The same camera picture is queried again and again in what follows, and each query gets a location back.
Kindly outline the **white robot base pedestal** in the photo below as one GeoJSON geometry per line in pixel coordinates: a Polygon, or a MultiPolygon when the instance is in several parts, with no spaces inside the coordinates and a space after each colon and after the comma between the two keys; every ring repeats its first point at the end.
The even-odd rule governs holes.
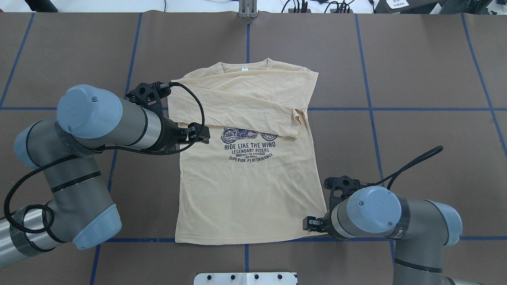
{"type": "Polygon", "coordinates": [[[194,285],[297,285],[294,272],[230,272],[197,274],[194,285]]]}

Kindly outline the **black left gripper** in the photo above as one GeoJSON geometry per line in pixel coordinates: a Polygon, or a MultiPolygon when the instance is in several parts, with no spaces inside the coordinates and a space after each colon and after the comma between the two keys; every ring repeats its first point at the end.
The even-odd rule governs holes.
{"type": "Polygon", "coordinates": [[[179,128],[178,124],[170,119],[162,119],[162,130],[160,137],[161,152],[181,153],[185,147],[203,143],[209,144],[210,129],[208,126],[199,123],[190,123],[186,127],[179,128]]]}

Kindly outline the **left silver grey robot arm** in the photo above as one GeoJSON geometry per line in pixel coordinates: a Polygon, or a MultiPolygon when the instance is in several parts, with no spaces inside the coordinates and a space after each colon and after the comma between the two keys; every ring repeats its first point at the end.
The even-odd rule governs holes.
{"type": "Polygon", "coordinates": [[[31,172],[12,186],[2,207],[1,267],[67,242],[79,250],[90,249],[121,231],[119,211],[96,155],[121,150],[165,156],[209,140],[204,108],[181,83],[141,83],[124,99],[86,84],[69,88],[58,102],[55,118],[33,123],[15,139],[15,153],[31,172]],[[181,128],[164,116],[161,100],[173,87],[195,99],[199,121],[181,128]],[[11,211],[15,192],[38,173],[44,174],[53,199],[11,211]]]}

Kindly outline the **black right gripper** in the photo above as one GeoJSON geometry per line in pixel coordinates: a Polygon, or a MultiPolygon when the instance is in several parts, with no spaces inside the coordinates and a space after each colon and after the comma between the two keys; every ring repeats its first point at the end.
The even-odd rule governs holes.
{"type": "Polygon", "coordinates": [[[332,238],[337,238],[337,232],[331,220],[331,212],[327,212],[322,218],[307,216],[303,219],[303,230],[315,233],[327,233],[332,238]]]}

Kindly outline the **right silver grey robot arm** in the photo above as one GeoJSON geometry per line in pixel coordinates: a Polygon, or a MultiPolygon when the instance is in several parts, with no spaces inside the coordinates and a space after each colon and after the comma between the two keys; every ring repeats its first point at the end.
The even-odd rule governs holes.
{"type": "Polygon", "coordinates": [[[331,186],[322,218],[308,216],[303,229],[335,239],[387,238],[395,241],[394,285],[470,285],[443,273],[444,249],[463,233],[459,213],[450,205],[396,195],[382,186],[331,186]]]}

